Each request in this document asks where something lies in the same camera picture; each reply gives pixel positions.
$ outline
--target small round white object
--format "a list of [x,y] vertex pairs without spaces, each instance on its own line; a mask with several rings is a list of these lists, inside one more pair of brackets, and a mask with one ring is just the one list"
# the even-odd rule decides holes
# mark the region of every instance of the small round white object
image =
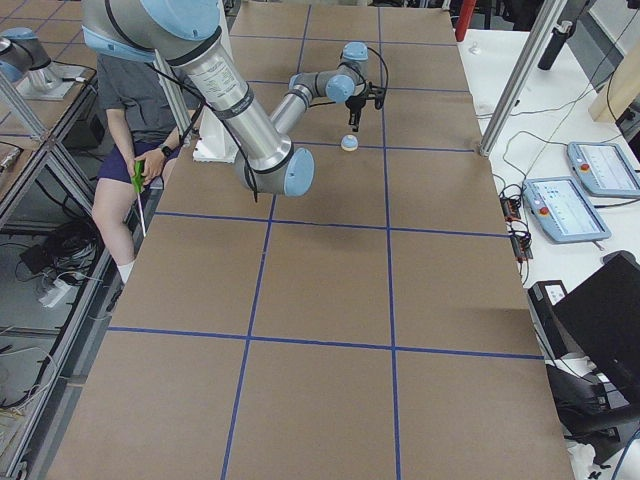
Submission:
[[340,146],[345,152],[353,152],[358,148],[358,139],[355,135],[345,135],[342,137]]

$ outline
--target person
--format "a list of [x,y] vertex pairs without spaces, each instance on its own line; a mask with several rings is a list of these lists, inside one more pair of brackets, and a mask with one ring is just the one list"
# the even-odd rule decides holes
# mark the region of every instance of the person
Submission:
[[[136,193],[135,162],[144,161],[144,185],[166,181],[179,153],[179,132],[158,74],[141,62],[98,55],[98,103],[105,110],[114,147],[104,158],[92,208],[93,221],[126,283],[135,261],[131,232],[124,223]],[[176,77],[195,90],[181,71]],[[183,92],[192,113],[198,99]]]

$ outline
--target black monitor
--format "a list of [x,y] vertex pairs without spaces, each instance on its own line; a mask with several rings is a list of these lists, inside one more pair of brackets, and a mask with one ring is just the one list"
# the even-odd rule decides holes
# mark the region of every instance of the black monitor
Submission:
[[612,257],[554,312],[627,402],[640,404],[640,265],[633,257]]

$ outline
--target screwdriver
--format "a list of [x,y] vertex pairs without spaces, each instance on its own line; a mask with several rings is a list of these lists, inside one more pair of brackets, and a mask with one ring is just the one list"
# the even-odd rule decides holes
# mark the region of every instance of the screwdriver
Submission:
[[142,184],[144,183],[144,177],[142,172],[144,171],[144,160],[140,160],[133,164],[133,177],[131,177],[131,184],[138,197],[138,213],[140,214],[140,225],[142,226],[142,236],[147,236],[147,227],[144,224],[144,211],[142,210],[142,200],[140,194],[142,193]]

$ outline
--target navy shorts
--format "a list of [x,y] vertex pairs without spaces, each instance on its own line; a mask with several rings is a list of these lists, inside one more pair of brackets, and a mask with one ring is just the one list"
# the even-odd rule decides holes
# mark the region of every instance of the navy shorts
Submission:
[[[135,142],[133,144],[133,150],[136,156],[138,156],[142,155],[144,152],[148,152],[149,150],[157,148],[158,145],[160,145],[160,142]],[[177,148],[167,160],[176,158],[179,153],[180,149]],[[111,150],[111,152],[106,157],[104,157],[102,166],[100,167],[100,170],[98,170],[98,178],[111,178],[112,180],[131,183],[131,177],[129,176],[129,172],[127,170],[127,164],[125,163],[120,150],[118,150],[118,147],[114,146],[113,150]]]

